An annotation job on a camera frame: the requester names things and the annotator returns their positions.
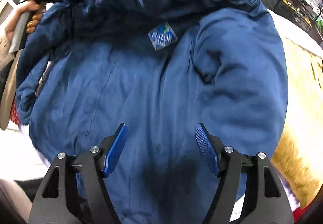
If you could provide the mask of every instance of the blue jacket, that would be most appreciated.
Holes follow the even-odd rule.
[[[21,54],[16,103],[34,146],[49,160],[76,155],[124,122],[105,180],[122,223],[201,223],[219,180],[196,125],[268,156],[283,129],[286,63],[270,14],[260,0],[84,1],[54,4]],[[166,21],[178,41],[156,51],[148,32]]]

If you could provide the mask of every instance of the blue and white tag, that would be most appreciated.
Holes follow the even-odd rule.
[[[156,51],[177,42],[177,36],[168,22],[162,23],[152,29],[148,33],[148,37]]]

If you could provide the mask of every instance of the blue gripper pad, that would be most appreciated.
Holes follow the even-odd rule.
[[[105,177],[108,177],[110,173],[115,170],[127,138],[128,127],[123,125],[115,141],[113,142],[109,153],[106,156],[105,168],[103,169],[103,174]]]
[[[210,171],[217,177],[220,174],[219,157],[200,124],[196,126],[195,137],[202,151],[204,161],[206,161]]]

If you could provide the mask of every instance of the silver bolt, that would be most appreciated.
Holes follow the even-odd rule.
[[[57,158],[58,159],[63,159],[65,157],[65,153],[64,152],[61,152],[57,155]]]
[[[230,147],[230,146],[226,146],[226,147],[224,148],[224,151],[225,151],[225,152],[227,152],[227,153],[232,153],[232,152],[233,152],[233,148],[232,148],[232,147]]]
[[[92,153],[97,153],[97,152],[99,152],[99,150],[100,150],[100,148],[99,148],[98,146],[93,146],[93,147],[91,147],[91,149],[90,149],[90,151],[91,151]]]
[[[259,156],[260,159],[265,159],[266,158],[266,154],[262,153],[262,152],[259,152],[258,156]]]

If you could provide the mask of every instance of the yellow pillow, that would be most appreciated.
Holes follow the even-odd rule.
[[[272,164],[290,184],[301,208],[323,183],[322,59],[289,39],[283,39],[288,104],[282,136]]]

